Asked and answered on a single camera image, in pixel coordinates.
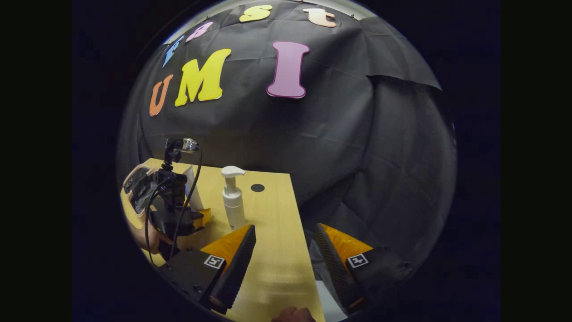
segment foam letter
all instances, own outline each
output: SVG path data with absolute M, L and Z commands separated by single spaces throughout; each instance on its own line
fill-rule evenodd
M 302 56 L 308 53 L 310 48 L 290 41 L 277 41 L 272 44 L 272 47 L 278 51 L 276 73 L 274 74 L 274 82 L 268 86 L 266 93 L 270 96 L 293 99 L 304 97 L 306 90 L 300 85 Z
M 171 46 L 171 48 L 167 50 L 167 54 L 165 54 L 165 62 L 163 63 L 163 67 L 165 67 L 165 64 L 171 59 L 171 57 L 173 57 L 173 53 L 178 47 L 178 42 L 181 41 L 183 37 L 185 37 L 185 35 L 182 35 L 181 38 L 177 39 L 177 41 L 175 41 L 175 43 Z
M 202 34 L 206 33 L 206 30 L 209 29 L 209 27 L 213 24 L 213 22 L 207 22 L 204 25 L 200 26 L 199 28 L 197 28 L 192 34 L 190 34 L 189 38 L 187 38 L 185 40 L 185 42 L 189 42 L 192 39 L 195 38 L 199 38 L 202 36 Z
M 201 84 L 202 88 L 198 94 L 198 100 L 208 101 L 219 99 L 223 95 L 223 90 L 219 87 L 220 74 L 223 71 L 224 60 L 230 54 L 230 49 L 217 50 L 210 55 L 200 70 L 198 69 L 196 59 L 187 62 L 182 67 L 181 86 L 179 87 L 178 97 L 175 100 L 175 106 L 183 106 L 186 104 L 185 92 L 187 91 L 189 93 L 189 100 L 193 102 Z
M 167 88 L 169 87 L 169 82 L 173 78 L 173 75 L 169 75 L 165 77 L 165 80 L 156 83 L 153 87 L 153 95 L 151 95 L 151 103 L 149 103 L 149 115 L 155 116 L 161 112 L 161 108 L 163 108 L 163 103 L 165 102 L 165 94 L 167 93 Z M 159 104 L 155 105 L 157 101 L 157 92 L 159 91 L 159 87 L 163 84 L 163 90 L 161 91 L 161 97 L 159 98 Z
M 304 12 L 308 13 L 308 20 L 310 20 L 310 22 L 312 23 L 324 27 L 336 26 L 336 23 L 334 21 L 328 21 L 328 19 L 326 19 L 326 17 L 332 17 L 332 18 L 335 17 L 334 14 L 325 12 L 324 9 L 310 8 L 310 9 L 304 9 Z
M 244 14 L 240 16 L 240 22 L 261 20 L 270 15 L 271 5 L 254 6 L 244 10 Z

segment pink letter i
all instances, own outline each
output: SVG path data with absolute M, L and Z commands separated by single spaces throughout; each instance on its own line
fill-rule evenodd
M 299 99 L 306 95 L 300 85 L 302 74 L 302 56 L 310 51 L 306 45 L 291 41 L 276 41 L 272 47 L 278 51 L 274 81 L 266 88 L 270 96 Z

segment cable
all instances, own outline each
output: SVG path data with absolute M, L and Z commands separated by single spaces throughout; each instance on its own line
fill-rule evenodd
M 193 185 L 190 187 L 190 190 L 189 190 L 189 195 L 186 196 L 185 203 L 181 209 L 181 214 L 179 215 L 179 218 L 177 220 L 177 226 L 175 226 L 175 234 L 173 236 L 173 246 L 171 247 L 171 255 L 169 256 L 169 259 L 167 261 L 169 261 L 173 257 L 173 253 L 175 252 L 175 245 L 177 244 L 178 227 L 181 224 L 182 216 L 185 213 L 185 208 L 189 204 L 190 196 L 193 195 L 194 188 L 197 186 L 198 176 L 201 174 L 201 166 L 202 166 L 202 149 L 199 148 L 198 149 L 197 175 L 194 178 Z
M 157 185 L 157 187 L 155 187 L 155 189 L 151 193 L 151 197 L 149 198 L 149 202 L 147 203 L 147 207 L 145 207 L 145 226 L 143 227 L 143 229 L 145 229 L 145 242 L 147 243 L 147 252 L 149 252 L 149 259 L 151 260 L 151 264 L 153 264 L 153 265 L 155 265 L 155 263 L 153 262 L 153 257 L 151 256 L 151 246 L 149 245 L 149 232 L 147 231 L 149 228 L 149 208 L 151 208 L 151 203 L 153 203 L 153 200 L 159 194 L 157 192 L 157 190 L 165 182 L 167 182 L 167 179 L 163 180 L 161 183 L 159 183 Z

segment black fabric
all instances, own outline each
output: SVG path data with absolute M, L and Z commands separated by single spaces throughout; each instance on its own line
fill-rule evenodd
M 118 142 L 118 182 L 168 137 L 198 141 L 207 166 L 291 175 L 307 241 L 322 222 L 372 246 L 388 245 L 418 267 L 447 218 L 455 184 L 451 123 L 436 103 L 439 83 L 414 47 L 381 18 L 361 21 L 298 2 L 270 4 L 268 18 L 239 23 L 245 6 L 211 17 L 209 30 L 157 49 L 135 82 Z M 304 8 L 335 14 L 337 27 L 309 22 Z M 185 33 L 188 36 L 199 25 Z M 275 41 L 308 45 L 302 99 L 271 97 Z M 220 99 L 175 107 L 182 66 L 230 48 Z M 153 86 L 173 74 L 161 112 Z M 184 155 L 181 162 L 194 160 Z

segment table surface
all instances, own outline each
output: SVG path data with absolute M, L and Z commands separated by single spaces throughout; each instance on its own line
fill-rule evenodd
M 160 167 L 161 163 L 149 159 L 144 164 Z M 183 173 L 189 166 L 173 163 L 173 171 Z M 211 209 L 211 220 L 203 231 L 179 237 L 179 245 L 200 249 L 232 231 L 223 204 L 224 182 L 221 168 L 202 167 L 196 189 L 203 206 Z M 262 184 L 264 191 L 252 191 L 255 183 Z M 281 309 L 293 305 L 307 307 L 317 322 L 325 321 L 290 175 L 246 171 L 236 177 L 236 186 L 243 192 L 246 222 L 256 226 L 256 246 L 235 303 L 224 317 L 270 322 Z M 142 228 L 123 189 L 121 197 L 128 220 Z M 158 266 L 165 263 L 160 255 L 152 256 Z

